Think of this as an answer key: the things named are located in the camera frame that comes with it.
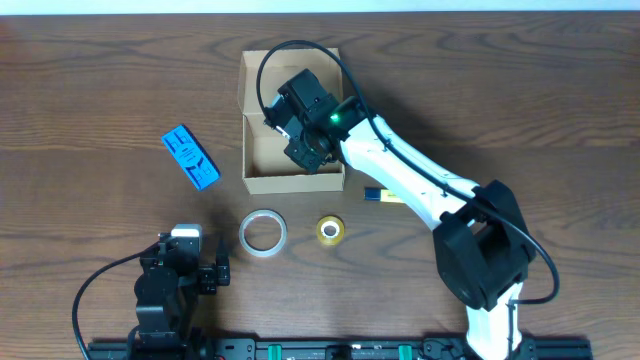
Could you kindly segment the large clear tape roll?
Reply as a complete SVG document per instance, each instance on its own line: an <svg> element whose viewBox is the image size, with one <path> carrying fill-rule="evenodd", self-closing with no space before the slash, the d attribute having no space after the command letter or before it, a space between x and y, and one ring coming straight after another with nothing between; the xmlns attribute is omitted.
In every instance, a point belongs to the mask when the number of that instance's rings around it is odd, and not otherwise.
<svg viewBox="0 0 640 360"><path fill-rule="evenodd" d="M286 245L288 228L284 218L271 209L255 210L240 223L238 239L250 255L268 258L278 254Z"/></svg>

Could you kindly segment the brown cardboard box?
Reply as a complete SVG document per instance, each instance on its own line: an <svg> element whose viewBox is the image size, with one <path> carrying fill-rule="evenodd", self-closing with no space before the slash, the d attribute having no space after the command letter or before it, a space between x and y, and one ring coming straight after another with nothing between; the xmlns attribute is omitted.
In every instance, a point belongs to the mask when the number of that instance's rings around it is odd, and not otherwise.
<svg viewBox="0 0 640 360"><path fill-rule="evenodd" d="M256 94L257 71L265 50L242 53L238 104L243 115L242 179L250 194L341 191L345 167L339 162L323 165L310 174L285 153L288 140L264 124ZM309 69L321 85L337 99L343 98L342 71L325 53L314 49L281 49L267 58L261 77L261 94L271 104L277 89L303 69Z"/></svg>

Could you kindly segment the blue plastic block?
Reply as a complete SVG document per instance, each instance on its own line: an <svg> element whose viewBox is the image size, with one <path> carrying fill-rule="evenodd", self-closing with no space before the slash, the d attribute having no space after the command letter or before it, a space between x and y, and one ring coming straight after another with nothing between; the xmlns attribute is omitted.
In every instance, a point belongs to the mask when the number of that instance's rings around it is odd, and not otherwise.
<svg viewBox="0 0 640 360"><path fill-rule="evenodd" d="M196 190L202 191L221 178L216 164L184 124L164 134L161 141Z"/></svg>

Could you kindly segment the yellow blue highlighter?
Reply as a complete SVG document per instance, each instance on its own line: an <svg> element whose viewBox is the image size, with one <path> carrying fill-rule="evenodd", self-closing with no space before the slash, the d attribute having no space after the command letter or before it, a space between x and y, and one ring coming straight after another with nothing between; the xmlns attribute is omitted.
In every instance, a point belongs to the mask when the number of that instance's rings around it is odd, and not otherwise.
<svg viewBox="0 0 640 360"><path fill-rule="evenodd" d="M383 203L403 203L403 200L389 189L366 187L364 189L366 201Z"/></svg>

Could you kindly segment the small yellow tape roll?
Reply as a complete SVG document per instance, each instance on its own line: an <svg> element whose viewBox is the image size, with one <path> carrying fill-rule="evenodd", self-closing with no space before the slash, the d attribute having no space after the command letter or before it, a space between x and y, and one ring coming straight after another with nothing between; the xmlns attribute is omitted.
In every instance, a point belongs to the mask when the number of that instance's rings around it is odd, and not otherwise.
<svg viewBox="0 0 640 360"><path fill-rule="evenodd" d="M317 239L325 246L338 245L345 235L345 226L342 220L336 216L325 216L319 220L316 226Z"/></svg>

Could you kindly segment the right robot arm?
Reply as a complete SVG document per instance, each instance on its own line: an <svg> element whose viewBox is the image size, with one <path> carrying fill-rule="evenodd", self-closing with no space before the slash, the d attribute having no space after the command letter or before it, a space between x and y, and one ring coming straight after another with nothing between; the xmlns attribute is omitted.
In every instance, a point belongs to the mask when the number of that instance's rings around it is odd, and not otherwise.
<svg viewBox="0 0 640 360"><path fill-rule="evenodd" d="M432 233L439 276L466 307L471 349L483 359L515 352L519 295L536 249L506 185L481 186L446 170L401 139L360 96L338 101L308 69L261 110L299 167L314 173L340 161L414 211Z"/></svg>

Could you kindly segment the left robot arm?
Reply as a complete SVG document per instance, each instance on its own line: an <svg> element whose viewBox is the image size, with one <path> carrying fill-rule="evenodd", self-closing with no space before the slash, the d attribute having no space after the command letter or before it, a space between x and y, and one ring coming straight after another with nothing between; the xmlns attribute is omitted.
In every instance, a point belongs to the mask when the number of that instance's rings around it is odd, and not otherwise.
<svg viewBox="0 0 640 360"><path fill-rule="evenodd" d="M231 282L228 249L223 240L215 261L200 263L200 237L159 235L156 247L140 258L136 315L142 346L177 350L192 337L192 318L202 295L214 295Z"/></svg>

